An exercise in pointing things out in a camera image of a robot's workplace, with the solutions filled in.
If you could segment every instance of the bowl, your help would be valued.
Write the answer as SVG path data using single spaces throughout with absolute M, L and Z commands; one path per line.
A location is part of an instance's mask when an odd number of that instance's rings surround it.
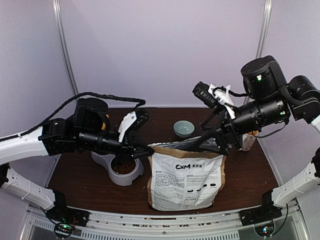
M 195 126 L 189 121 L 181 120 L 173 125 L 173 130 L 179 138 L 186 139 L 195 131 Z

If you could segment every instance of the wooden tabletop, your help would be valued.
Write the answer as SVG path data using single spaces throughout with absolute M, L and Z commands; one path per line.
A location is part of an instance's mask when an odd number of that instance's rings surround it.
M 195 126 L 193 136 L 202 132 L 199 124 L 210 113 L 208 108 L 146 108 L 149 121 L 138 135 L 148 144 L 178 141 L 173 125 L 179 120 L 188 120 Z M 117 124 L 129 112 L 126 108 L 109 110 L 111 124 Z M 65 153 L 61 156 L 49 188 L 65 194 L 69 206 L 122 214 L 170 215 L 196 214 L 228 211 L 261 204 L 262 194 L 278 186 L 270 165 L 255 141 L 249 152 L 232 149 L 225 161 L 225 186 L 217 194 L 215 203 L 206 209 L 161 212 L 152 209 L 147 200 L 147 182 L 151 169 L 146 158 L 141 159 L 143 176 L 131 186 L 114 184 L 107 170 L 95 163 L 89 151 L 83 154 Z

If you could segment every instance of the pet food bag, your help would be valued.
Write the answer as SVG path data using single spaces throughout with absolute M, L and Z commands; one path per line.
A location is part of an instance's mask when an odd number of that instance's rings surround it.
M 204 209 L 225 185 L 226 156 L 153 146 L 148 202 L 159 211 Z

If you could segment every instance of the white pet feeder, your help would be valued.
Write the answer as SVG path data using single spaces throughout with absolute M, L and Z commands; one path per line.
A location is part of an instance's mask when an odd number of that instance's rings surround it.
M 99 155 L 95 152 L 91 152 L 92 159 L 108 171 L 109 177 L 117 185 L 129 186 L 132 184 L 133 180 L 144 173 L 144 166 L 142 165 L 140 159 L 135 159 L 135 168 L 132 172 L 128 174 L 119 174 L 111 168 L 111 162 L 115 158 L 113 154 Z

